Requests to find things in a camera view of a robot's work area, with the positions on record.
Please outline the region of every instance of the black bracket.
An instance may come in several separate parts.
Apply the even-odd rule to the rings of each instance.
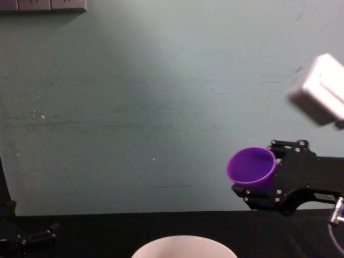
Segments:
[[[273,140],[267,147],[277,160],[274,186],[263,191],[233,185],[232,190],[252,210],[273,210],[293,214],[311,201],[335,203],[344,196],[344,158],[318,157],[306,140]]]
[[[26,257],[27,253],[50,245],[56,238],[59,224],[50,225],[46,230],[28,234],[15,225],[16,202],[0,203],[0,258]]]

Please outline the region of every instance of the wall socket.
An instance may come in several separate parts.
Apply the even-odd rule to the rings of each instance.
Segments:
[[[52,10],[86,10],[86,0],[52,0]]]
[[[18,12],[18,1],[0,0],[0,12]]]
[[[50,0],[18,0],[19,11],[51,10]]]

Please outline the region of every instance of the black tabletop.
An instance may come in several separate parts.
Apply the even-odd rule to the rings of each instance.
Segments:
[[[342,257],[327,231],[331,210],[176,212],[17,217],[27,232],[61,224],[55,244],[28,257],[130,258],[145,243],[170,235],[197,235],[228,246],[238,258]],[[344,225],[335,230],[344,245]]]

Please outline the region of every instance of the black metal stand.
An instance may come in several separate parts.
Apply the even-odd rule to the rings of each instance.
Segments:
[[[0,160],[0,258],[27,257],[31,251],[46,249],[56,238],[59,224],[28,234],[15,225],[16,202],[11,200]]]

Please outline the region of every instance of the white cable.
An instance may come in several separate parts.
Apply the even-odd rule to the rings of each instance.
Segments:
[[[344,256],[344,249],[338,244],[337,240],[335,239],[335,236],[334,236],[333,231],[332,231],[332,226],[330,224],[328,224],[327,227],[328,227],[328,232],[329,232],[329,235],[332,239],[334,246]]]

